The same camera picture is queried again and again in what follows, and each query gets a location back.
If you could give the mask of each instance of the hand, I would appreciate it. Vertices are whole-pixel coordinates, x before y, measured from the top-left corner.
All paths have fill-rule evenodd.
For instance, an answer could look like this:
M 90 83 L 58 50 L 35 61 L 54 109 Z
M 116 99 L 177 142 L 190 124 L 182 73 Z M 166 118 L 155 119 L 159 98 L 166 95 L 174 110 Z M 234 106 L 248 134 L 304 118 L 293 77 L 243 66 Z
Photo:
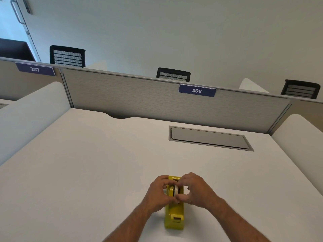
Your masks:
M 167 185 L 177 185 L 177 182 L 168 179 L 168 175 L 158 176 L 155 181 L 150 184 L 147 194 L 143 198 L 143 205 L 151 213 L 161 210 L 166 205 L 176 202 L 175 197 L 168 196 L 164 193 Z
M 176 200 L 196 205 L 198 207 L 210 210 L 214 202 L 220 201 L 220 197 L 211 189 L 211 187 L 200 176 L 190 172 L 178 180 L 179 187 L 188 186 L 189 194 L 176 195 Z

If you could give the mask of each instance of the blue sign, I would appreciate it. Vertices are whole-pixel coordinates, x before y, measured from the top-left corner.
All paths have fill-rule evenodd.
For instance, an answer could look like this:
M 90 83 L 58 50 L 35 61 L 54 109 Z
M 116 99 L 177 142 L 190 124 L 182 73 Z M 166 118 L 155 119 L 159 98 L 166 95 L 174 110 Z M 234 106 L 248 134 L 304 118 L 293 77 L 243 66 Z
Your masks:
M 53 67 L 23 63 L 16 63 L 16 65 L 18 70 L 21 72 L 55 76 Z
M 196 94 L 196 95 L 207 96 L 207 97 L 214 97 L 214 95 L 216 94 L 216 89 L 209 88 L 209 87 L 180 84 L 180 88 L 178 89 L 178 92 Z

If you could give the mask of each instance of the person's right arm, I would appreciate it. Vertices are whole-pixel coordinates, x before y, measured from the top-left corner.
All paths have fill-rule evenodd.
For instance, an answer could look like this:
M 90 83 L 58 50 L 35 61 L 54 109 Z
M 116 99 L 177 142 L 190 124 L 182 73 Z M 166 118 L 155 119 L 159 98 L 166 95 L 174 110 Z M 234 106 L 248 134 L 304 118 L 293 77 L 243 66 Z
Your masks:
M 218 220 L 231 242 L 270 242 L 261 232 L 236 213 L 220 198 L 200 176 L 190 172 L 182 176 L 177 185 L 188 186 L 189 194 L 176 195 L 176 199 L 207 209 Z

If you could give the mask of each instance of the person's left hand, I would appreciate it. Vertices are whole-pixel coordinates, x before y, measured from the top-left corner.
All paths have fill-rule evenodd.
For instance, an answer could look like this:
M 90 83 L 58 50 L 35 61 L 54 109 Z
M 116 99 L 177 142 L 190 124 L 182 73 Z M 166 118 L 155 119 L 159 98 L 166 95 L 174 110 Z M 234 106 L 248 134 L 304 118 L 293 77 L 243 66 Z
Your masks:
M 143 198 L 143 205 L 150 213 L 161 210 L 166 205 L 176 202 L 175 197 L 168 196 L 164 193 L 167 185 L 176 185 L 177 182 L 168 179 L 168 175 L 158 176 L 155 181 L 150 184 L 147 194 Z

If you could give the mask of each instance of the person's right hand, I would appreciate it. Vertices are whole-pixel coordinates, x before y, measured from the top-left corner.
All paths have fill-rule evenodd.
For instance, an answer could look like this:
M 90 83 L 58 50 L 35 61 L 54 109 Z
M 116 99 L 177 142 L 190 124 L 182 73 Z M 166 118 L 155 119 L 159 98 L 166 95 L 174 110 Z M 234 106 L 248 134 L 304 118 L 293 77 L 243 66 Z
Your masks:
M 214 202 L 220 200 L 220 197 L 212 190 L 212 188 L 200 176 L 190 172 L 185 174 L 179 180 L 179 187 L 188 186 L 189 194 L 177 194 L 176 199 L 191 205 L 211 209 Z

